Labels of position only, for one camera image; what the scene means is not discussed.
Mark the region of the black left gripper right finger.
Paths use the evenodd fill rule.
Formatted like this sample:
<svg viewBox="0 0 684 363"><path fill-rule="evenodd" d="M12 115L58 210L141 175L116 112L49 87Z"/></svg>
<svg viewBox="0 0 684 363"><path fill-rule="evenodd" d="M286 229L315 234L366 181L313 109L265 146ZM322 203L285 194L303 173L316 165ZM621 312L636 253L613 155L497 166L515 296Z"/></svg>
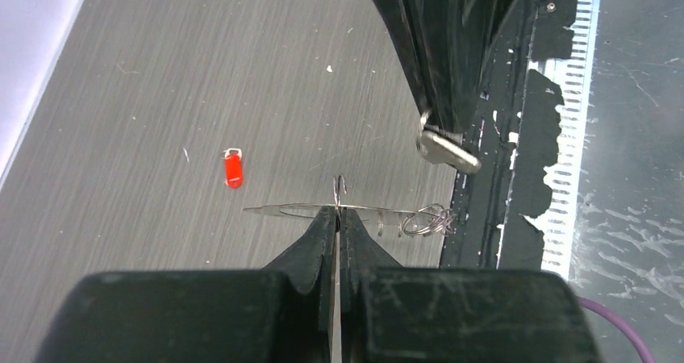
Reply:
<svg viewBox="0 0 684 363"><path fill-rule="evenodd" d="M400 265L354 210L340 218L344 362L599 362L568 285L530 270Z"/></svg>

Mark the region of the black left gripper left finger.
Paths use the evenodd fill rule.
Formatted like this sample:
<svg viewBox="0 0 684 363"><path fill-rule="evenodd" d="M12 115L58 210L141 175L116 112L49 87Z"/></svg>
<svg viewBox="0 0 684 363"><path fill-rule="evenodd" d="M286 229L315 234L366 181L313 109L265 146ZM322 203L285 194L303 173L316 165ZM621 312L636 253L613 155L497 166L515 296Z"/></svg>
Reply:
<svg viewBox="0 0 684 363"><path fill-rule="evenodd" d="M109 271L69 292L38 362L323 362L315 305L277 270Z"/></svg>

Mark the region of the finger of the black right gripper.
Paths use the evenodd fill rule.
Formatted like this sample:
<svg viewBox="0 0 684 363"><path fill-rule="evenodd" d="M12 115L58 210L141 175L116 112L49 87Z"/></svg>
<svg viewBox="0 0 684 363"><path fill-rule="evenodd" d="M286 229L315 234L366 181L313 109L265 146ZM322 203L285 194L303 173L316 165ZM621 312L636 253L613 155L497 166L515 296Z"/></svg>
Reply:
<svg viewBox="0 0 684 363"><path fill-rule="evenodd" d="M421 78L430 121L468 128L490 50L517 0L416 0Z"/></svg>
<svg viewBox="0 0 684 363"><path fill-rule="evenodd" d="M444 118L444 0L372 0L419 113Z"/></svg>

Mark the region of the silver perforated keyring plate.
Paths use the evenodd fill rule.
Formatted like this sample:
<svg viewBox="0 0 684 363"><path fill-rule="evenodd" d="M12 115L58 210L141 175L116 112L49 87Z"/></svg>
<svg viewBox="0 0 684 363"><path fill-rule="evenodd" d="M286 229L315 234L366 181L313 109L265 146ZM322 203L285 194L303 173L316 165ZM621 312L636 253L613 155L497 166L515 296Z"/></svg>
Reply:
<svg viewBox="0 0 684 363"><path fill-rule="evenodd" d="M278 218L306 219L308 228L292 245L265 267L284 273L305 301L315 305L315 335L320 339L323 362L360 362L356 347L359 311L357 296L363 273L375 267L398 267L367 231L397 227L400 236L448 236L454 232L452 209L439 203L416 211L362 207L342 203L344 177L333 180L331 203L286 203L249 207L249 213Z"/></svg>

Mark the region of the silver key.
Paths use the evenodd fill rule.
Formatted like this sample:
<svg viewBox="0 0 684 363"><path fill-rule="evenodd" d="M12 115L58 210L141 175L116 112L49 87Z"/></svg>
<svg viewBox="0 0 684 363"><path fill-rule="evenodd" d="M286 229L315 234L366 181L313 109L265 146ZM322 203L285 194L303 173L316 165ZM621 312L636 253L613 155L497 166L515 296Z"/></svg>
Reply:
<svg viewBox="0 0 684 363"><path fill-rule="evenodd" d="M428 123L432 112L420 115L419 132L415 145L420 156L433 165L446 164L466 174L474 174L481 168L481 162L462 146L462 134L443 131Z"/></svg>

